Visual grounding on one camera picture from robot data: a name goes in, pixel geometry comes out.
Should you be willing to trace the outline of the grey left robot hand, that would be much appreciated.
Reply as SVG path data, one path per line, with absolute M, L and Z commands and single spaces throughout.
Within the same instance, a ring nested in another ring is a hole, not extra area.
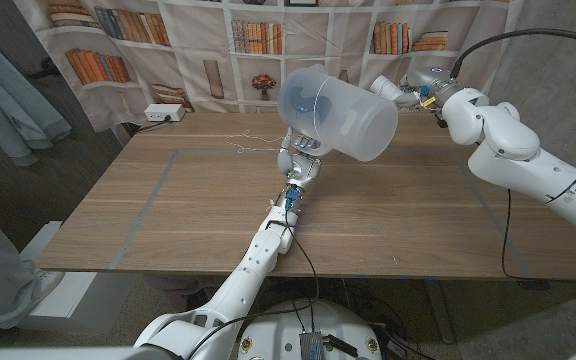
M 277 155 L 279 171 L 286 176 L 287 184 L 303 191 L 317 179 L 321 167 L 320 145 L 313 138 L 298 134 L 288 127 Z

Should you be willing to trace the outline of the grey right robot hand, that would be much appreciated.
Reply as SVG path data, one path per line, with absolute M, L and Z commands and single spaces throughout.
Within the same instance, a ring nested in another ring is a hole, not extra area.
M 464 86 L 457 82 L 447 69 L 439 67 L 411 68 L 399 81 L 403 91 L 394 102 L 403 108 L 413 108 L 421 100 L 434 97 L 434 104 L 442 108 L 448 99 L 462 90 Z

